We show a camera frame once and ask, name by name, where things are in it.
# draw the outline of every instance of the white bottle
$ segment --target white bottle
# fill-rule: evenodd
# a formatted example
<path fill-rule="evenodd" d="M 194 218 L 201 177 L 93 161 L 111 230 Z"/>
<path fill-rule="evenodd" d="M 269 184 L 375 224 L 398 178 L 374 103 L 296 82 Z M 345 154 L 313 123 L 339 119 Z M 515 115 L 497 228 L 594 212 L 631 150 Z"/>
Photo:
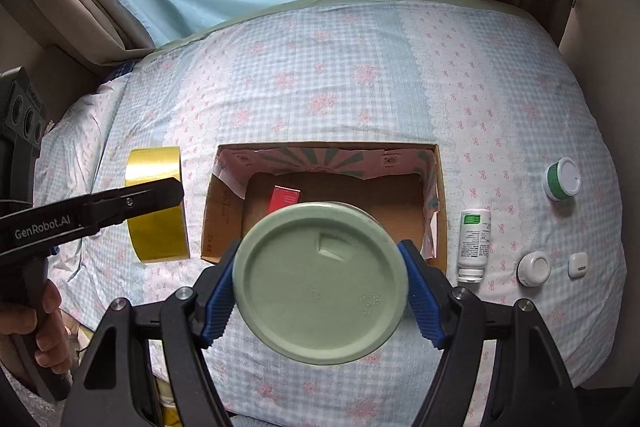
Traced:
<path fill-rule="evenodd" d="M 480 282 L 489 260 L 491 211 L 484 208 L 463 210 L 460 216 L 458 282 Z"/>

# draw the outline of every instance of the red package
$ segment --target red package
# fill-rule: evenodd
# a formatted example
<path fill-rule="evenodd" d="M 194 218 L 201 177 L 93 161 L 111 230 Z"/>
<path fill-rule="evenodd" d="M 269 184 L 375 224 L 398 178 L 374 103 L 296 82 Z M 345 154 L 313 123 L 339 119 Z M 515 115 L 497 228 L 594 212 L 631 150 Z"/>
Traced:
<path fill-rule="evenodd" d="M 271 201 L 269 202 L 269 211 L 267 214 L 275 212 L 279 208 L 289 206 L 290 204 L 298 203 L 300 199 L 300 191 L 295 188 L 286 187 L 273 187 L 273 194 L 271 195 Z"/>

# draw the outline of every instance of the green jar lid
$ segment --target green jar lid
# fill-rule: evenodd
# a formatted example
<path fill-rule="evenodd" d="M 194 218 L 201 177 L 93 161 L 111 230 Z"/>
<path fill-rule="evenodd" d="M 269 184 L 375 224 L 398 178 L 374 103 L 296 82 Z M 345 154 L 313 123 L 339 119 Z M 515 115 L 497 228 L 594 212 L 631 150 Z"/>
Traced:
<path fill-rule="evenodd" d="M 359 208 L 286 206 L 242 240 L 233 268 L 242 318 L 299 362 L 351 362 L 380 347 L 404 313 L 408 280 L 388 233 Z"/>

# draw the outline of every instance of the bottle label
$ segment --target bottle label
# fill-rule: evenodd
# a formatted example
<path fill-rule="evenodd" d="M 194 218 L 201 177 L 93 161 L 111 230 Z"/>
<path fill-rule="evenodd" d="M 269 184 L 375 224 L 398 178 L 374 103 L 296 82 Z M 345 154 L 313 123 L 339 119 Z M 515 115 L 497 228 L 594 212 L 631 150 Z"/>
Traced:
<path fill-rule="evenodd" d="M 470 224 L 467 217 L 477 217 L 478 221 Z M 463 226 L 460 230 L 460 257 L 473 259 L 489 256 L 489 244 L 491 243 L 491 223 L 480 223 L 479 214 L 467 214 L 463 218 Z"/>
<path fill-rule="evenodd" d="M 546 181 L 549 185 L 549 190 L 558 200 L 565 200 L 569 198 L 569 194 L 566 194 L 564 190 L 562 190 L 562 185 L 560 185 L 560 180 L 558 179 L 558 164 L 559 162 L 554 163 L 549 167 L 549 171 L 546 174 Z"/>

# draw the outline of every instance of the green label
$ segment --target green label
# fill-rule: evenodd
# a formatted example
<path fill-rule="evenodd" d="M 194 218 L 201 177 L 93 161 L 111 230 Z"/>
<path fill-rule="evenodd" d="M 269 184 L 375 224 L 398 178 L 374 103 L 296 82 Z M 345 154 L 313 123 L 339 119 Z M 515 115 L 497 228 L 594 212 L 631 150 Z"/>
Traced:
<path fill-rule="evenodd" d="M 466 214 L 465 219 L 462 221 L 464 225 L 479 225 L 480 214 Z"/>
<path fill-rule="evenodd" d="M 558 163 L 554 163 L 549 167 L 549 172 L 546 175 L 546 181 L 548 182 L 551 193 L 559 200 L 565 200 L 569 198 L 569 194 L 565 194 L 564 190 L 560 186 L 560 180 L 558 179 Z"/>

